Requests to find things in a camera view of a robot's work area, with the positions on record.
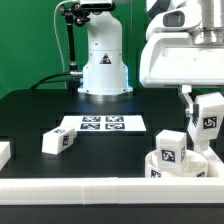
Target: black logo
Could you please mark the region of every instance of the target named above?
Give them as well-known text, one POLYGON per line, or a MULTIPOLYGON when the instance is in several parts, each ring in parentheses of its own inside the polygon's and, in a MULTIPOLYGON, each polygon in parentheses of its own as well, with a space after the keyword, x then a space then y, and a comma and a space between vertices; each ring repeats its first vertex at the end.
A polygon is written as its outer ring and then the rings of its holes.
POLYGON ((192 122, 193 122, 194 126, 196 127, 198 124, 198 117, 193 117, 192 122))
POLYGON ((181 162, 184 160, 185 158, 185 147, 181 150, 181 162))
POLYGON ((203 119, 203 129, 212 129, 217 127, 217 117, 207 117, 203 119))
POLYGON ((123 123, 116 123, 116 124, 106 124, 106 129, 107 130, 124 130, 125 125, 123 123))
POLYGON ((166 162, 175 163, 176 162, 175 152, 162 149, 162 160, 166 162))
POLYGON ((54 133, 57 133, 57 134, 62 134, 64 132, 65 132, 65 130, 62 130, 62 129, 57 129, 54 131, 54 133))
POLYGON ((101 117, 87 116, 82 118, 82 122, 100 122, 101 117))
POLYGON ((99 130, 100 124, 82 123, 80 129, 82 129, 82 130, 99 130))
POLYGON ((205 172, 199 173, 197 177, 205 177, 205 172))
POLYGON ((111 64, 110 58, 108 56, 108 54, 105 54, 103 59, 101 60, 100 64, 111 64))
POLYGON ((119 116, 106 117, 106 122, 124 122, 124 117, 119 116))
POLYGON ((69 136, 64 136, 63 138, 63 146, 68 145, 69 136))
POLYGON ((151 177, 152 178, 160 178, 162 175, 160 172, 157 172, 155 170, 151 170, 151 177))

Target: white block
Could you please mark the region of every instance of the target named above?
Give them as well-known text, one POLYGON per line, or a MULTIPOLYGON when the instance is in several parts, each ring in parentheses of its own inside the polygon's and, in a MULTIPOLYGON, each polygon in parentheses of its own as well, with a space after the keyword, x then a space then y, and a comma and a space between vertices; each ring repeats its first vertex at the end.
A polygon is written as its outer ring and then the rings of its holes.
POLYGON ((156 136, 158 168, 162 171, 181 173, 186 167, 186 133, 163 130, 156 136))
POLYGON ((71 146, 76 136, 74 128, 59 126, 44 134, 42 152, 57 155, 71 146))
POLYGON ((10 143, 9 142, 0 142, 0 170, 8 162, 10 157, 11 157, 10 143))
POLYGON ((145 177, 164 178, 164 177, 207 177, 208 161, 199 153, 187 150, 187 166, 179 173, 163 171, 158 168, 158 150, 150 152, 145 158, 145 177))
POLYGON ((220 93, 197 96, 199 116, 190 119, 188 132, 193 142, 216 139, 224 116, 224 98, 220 93))

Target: green wall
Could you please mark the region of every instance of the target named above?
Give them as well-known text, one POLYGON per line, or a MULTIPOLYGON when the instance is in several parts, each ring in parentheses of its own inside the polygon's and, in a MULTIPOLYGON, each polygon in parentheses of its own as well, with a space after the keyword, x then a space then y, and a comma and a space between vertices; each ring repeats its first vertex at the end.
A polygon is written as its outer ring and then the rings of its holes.
MULTIPOLYGON (((28 89, 40 79, 62 72, 53 27, 54 9, 59 2, 1 0, 0 98, 13 90, 28 89)), ((123 61, 129 67, 130 85, 136 87, 140 54, 149 23, 145 15, 145 0, 136 0, 132 6, 131 3, 119 5, 112 14, 123 26, 123 61)), ((68 68, 66 26, 60 13, 57 21, 68 68)), ((86 27, 74 28, 74 34, 77 62, 82 68, 87 62, 86 27)), ((64 84, 47 84, 40 88, 64 88, 64 84)))

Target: black cable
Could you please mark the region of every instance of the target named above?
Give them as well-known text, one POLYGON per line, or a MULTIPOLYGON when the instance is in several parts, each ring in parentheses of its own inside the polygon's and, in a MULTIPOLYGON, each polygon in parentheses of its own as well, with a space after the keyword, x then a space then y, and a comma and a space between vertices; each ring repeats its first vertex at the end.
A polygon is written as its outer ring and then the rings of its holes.
POLYGON ((35 85, 33 85, 30 89, 31 90, 35 90, 39 85, 42 85, 42 84, 49 84, 49 83, 57 83, 57 82, 66 82, 67 80, 57 80, 57 81, 47 81, 47 82, 39 82, 35 85))
POLYGON ((57 78, 57 77, 62 77, 62 76, 70 76, 69 72, 64 72, 64 73, 58 73, 55 75, 50 75, 48 77, 45 77, 43 79, 41 79, 39 82, 37 82, 36 84, 34 84, 33 86, 30 87, 30 90, 35 90, 39 85, 45 84, 45 83, 53 83, 53 82, 57 82, 57 81, 52 81, 52 82, 46 82, 49 79, 53 79, 53 78, 57 78))

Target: black table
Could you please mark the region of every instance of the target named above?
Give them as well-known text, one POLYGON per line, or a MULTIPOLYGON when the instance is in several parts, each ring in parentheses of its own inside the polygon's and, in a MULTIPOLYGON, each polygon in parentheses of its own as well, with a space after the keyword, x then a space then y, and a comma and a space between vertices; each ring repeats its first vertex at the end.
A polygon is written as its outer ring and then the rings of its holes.
MULTIPOLYGON (((14 91, 0 101, 0 141, 10 141, 12 152, 0 177, 144 177, 145 155, 155 149, 155 136, 163 129, 186 132, 187 122, 174 89, 137 90, 130 99, 108 103, 81 100, 65 90, 14 91), (43 134, 59 126, 65 115, 141 115, 147 131, 79 132, 74 144, 59 155, 41 153, 43 134)), ((212 142, 221 158, 223 143, 222 126, 212 142)), ((1 223, 222 223, 223 208, 195 204, 0 206, 0 215, 1 223)))

